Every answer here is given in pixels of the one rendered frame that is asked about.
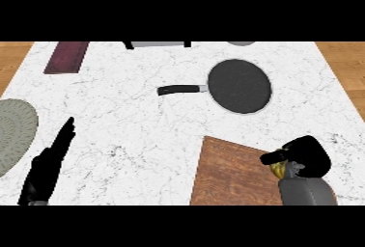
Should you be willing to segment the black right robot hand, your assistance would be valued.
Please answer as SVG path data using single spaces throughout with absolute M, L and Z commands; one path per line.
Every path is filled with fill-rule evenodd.
M 264 165 L 286 161 L 284 178 L 323 178 L 332 169 L 330 156 L 318 140 L 307 135 L 261 157 Z

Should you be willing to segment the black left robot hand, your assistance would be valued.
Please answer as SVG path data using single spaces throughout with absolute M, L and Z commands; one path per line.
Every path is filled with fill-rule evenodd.
M 54 145 L 32 160 L 32 168 L 21 189 L 20 206 L 29 206 L 29 203 L 35 201 L 49 202 L 58 184 L 61 163 L 75 136 L 75 118 L 70 117 L 61 128 Z

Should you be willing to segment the yellow squash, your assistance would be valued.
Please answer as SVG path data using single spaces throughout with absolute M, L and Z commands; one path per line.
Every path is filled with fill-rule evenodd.
M 280 179 L 284 179 L 284 177 L 286 177 L 286 165 L 287 165 L 286 161 L 277 162 L 277 163 L 270 165 L 271 172 L 276 174 L 276 176 Z

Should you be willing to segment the brown wooden cutting board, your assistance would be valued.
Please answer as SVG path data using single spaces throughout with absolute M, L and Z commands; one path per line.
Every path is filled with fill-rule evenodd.
M 191 193 L 193 206 L 281 206 L 278 178 L 265 151 L 206 136 Z

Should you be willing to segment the black frying pan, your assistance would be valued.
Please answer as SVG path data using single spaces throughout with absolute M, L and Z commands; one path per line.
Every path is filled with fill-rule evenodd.
M 267 107 L 273 87 L 264 70 L 249 61 L 230 59 L 212 68 L 205 85 L 171 85 L 157 94 L 210 93 L 219 106 L 233 113 L 252 114 Z

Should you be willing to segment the grey round woven placemat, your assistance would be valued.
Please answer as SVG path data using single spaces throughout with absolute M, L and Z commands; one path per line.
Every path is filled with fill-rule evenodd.
M 32 146 L 39 127 L 33 105 L 21 99 L 0 100 L 0 178 L 15 167 Z

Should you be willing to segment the dark red rectangular block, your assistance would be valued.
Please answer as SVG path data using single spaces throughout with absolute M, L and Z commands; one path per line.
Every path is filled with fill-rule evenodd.
M 61 41 L 45 68 L 45 73 L 78 73 L 82 68 L 88 48 L 88 41 Z

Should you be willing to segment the grey appliance with black legs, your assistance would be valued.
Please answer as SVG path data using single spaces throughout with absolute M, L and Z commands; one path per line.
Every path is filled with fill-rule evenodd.
M 135 50 L 141 47 L 182 46 L 191 47 L 191 41 L 123 41 L 126 48 Z

